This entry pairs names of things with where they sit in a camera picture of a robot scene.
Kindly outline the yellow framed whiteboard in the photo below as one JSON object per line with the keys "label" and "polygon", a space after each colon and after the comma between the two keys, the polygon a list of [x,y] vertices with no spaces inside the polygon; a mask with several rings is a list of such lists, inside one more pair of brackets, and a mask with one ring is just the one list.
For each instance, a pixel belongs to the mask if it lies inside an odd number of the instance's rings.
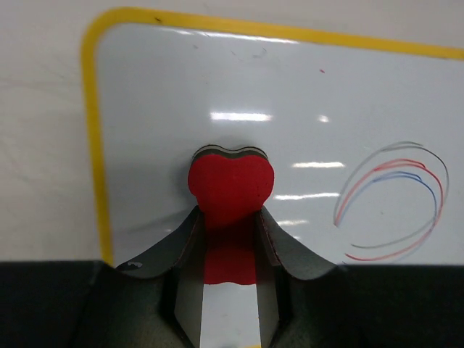
{"label": "yellow framed whiteboard", "polygon": [[[266,153],[261,210],[329,262],[463,268],[462,49],[126,7],[81,62],[109,266],[199,209],[189,168],[216,144]],[[260,335],[256,281],[203,279],[198,347],[244,344],[231,313]]]}

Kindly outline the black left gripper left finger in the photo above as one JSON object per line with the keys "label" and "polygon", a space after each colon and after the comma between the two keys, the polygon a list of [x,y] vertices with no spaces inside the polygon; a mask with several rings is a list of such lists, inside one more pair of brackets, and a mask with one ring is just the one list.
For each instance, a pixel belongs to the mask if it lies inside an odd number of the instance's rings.
{"label": "black left gripper left finger", "polygon": [[116,268],[98,260],[1,263],[3,347],[198,347],[204,216]]}

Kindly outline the red bone-shaped eraser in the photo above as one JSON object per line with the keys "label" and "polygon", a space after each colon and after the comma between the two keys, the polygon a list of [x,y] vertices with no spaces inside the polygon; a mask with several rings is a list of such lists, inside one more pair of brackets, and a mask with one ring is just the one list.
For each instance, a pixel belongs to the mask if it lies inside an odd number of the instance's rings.
{"label": "red bone-shaped eraser", "polygon": [[255,283],[254,215],[272,193],[274,180],[268,156],[257,147],[210,144],[195,152],[188,188],[204,215],[207,285]]}

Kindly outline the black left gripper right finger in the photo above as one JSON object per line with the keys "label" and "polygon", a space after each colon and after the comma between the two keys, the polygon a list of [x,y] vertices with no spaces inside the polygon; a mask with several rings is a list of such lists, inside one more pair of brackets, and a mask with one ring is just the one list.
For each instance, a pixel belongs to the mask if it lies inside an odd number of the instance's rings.
{"label": "black left gripper right finger", "polygon": [[336,265],[254,215],[263,347],[461,347],[463,268]]}

